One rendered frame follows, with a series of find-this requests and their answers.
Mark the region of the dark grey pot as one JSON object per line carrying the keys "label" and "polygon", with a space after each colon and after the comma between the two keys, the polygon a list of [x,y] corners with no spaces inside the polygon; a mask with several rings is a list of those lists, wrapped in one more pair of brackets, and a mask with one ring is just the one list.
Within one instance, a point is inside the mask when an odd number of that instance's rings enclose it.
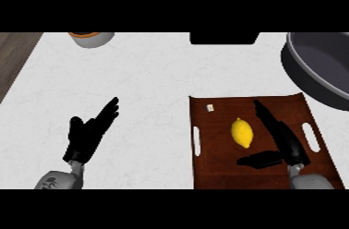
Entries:
{"label": "dark grey pot", "polygon": [[281,64],[300,90],[349,112],[349,33],[288,32]]}

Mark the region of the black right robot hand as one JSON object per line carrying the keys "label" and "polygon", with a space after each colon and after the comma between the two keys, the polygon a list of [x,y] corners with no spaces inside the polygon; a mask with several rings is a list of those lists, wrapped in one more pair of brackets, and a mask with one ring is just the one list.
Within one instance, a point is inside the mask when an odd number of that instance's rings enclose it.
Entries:
{"label": "black right robot hand", "polygon": [[303,169],[311,164],[311,160],[296,134],[288,125],[274,117],[262,102],[254,100],[253,103],[256,116],[271,133],[277,150],[265,150],[240,158],[237,164],[250,166],[253,169],[263,169],[281,163],[287,163],[288,166],[296,166]]}

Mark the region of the white cup with orange rim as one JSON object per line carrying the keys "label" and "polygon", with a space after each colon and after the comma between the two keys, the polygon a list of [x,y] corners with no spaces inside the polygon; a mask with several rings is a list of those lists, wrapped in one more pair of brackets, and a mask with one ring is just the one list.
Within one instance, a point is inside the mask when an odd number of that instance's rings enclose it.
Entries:
{"label": "white cup with orange rim", "polygon": [[112,32],[89,32],[89,33],[77,33],[70,32],[70,36],[76,42],[76,44],[81,48],[98,48],[104,44],[110,42],[114,37]]}

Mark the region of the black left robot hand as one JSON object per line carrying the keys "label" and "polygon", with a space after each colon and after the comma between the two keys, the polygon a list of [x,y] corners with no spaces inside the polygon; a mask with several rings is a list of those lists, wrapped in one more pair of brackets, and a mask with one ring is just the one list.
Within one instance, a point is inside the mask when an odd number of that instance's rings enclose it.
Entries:
{"label": "black left robot hand", "polygon": [[96,152],[102,137],[118,117],[118,98],[107,103],[96,117],[83,122],[78,116],[70,120],[68,147],[62,159],[86,164]]}

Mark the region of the black appliance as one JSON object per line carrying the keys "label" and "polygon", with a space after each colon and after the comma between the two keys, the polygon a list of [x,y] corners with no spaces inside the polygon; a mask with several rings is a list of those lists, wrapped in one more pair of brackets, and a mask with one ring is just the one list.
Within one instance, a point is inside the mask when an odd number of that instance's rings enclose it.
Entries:
{"label": "black appliance", "polygon": [[253,44],[257,36],[257,32],[191,32],[189,41],[204,45]]}

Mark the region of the yellow lemon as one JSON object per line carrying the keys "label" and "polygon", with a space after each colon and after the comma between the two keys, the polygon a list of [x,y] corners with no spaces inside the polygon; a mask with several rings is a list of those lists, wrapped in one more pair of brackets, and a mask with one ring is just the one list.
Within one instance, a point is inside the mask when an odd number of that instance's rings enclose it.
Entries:
{"label": "yellow lemon", "polygon": [[238,118],[234,121],[231,133],[235,143],[249,149],[253,143],[253,128],[246,120]]}

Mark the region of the brown wooden tray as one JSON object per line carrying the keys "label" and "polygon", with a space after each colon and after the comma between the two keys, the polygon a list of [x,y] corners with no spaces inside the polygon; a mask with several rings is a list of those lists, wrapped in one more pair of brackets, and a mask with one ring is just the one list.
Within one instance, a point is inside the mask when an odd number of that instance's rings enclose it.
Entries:
{"label": "brown wooden tray", "polygon": [[[265,150],[277,150],[271,133],[256,116],[254,100],[262,102],[274,117],[288,125],[303,144],[311,164],[305,167],[300,174],[322,175],[334,189],[342,189],[343,183],[322,136],[315,136],[320,144],[318,151],[312,150],[306,141],[302,125],[311,125],[314,130],[320,128],[308,108],[303,94],[189,99],[194,188],[288,188],[287,163],[263,169],[253,169],[250,166],[237,164],[240,158]],[[213,112],[207,111],[207,104],[213,104]],[[249,149],[243,148],[232,138],[232,123],[238,118],[246,120],[253,128],[253,143]]]}

